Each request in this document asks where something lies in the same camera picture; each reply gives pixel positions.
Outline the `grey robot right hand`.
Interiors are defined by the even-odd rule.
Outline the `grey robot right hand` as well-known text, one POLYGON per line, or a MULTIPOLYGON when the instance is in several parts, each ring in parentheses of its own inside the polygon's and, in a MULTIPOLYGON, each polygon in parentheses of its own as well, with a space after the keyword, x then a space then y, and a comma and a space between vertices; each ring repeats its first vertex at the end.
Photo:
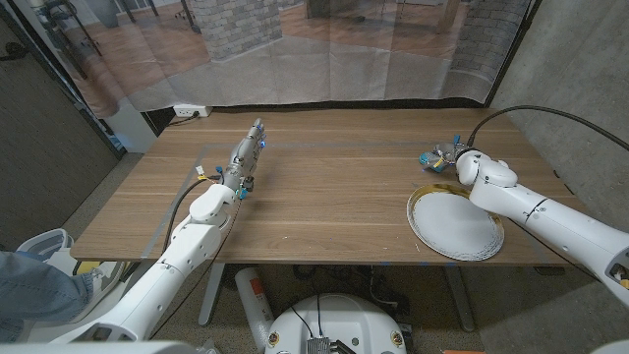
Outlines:
POLYGON ((468 146, 460 143, 440 143, 433 150, 423 152, 419 157, 419 163, 424 168, 440 173, 445 168, 455 164, 457 156, 467 148, 468 146))

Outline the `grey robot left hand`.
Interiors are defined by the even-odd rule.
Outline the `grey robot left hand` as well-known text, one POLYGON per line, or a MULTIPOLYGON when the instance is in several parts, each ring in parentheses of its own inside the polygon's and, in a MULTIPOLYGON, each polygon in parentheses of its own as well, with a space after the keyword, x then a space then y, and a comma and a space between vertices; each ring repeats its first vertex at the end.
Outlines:
POLYGON ((225 186, 237 190, 243 182, 254 177, 259 155, 265 147, 265 138, 264 125, 257 118, 246 136, 232 149, 224 172, 225 186))

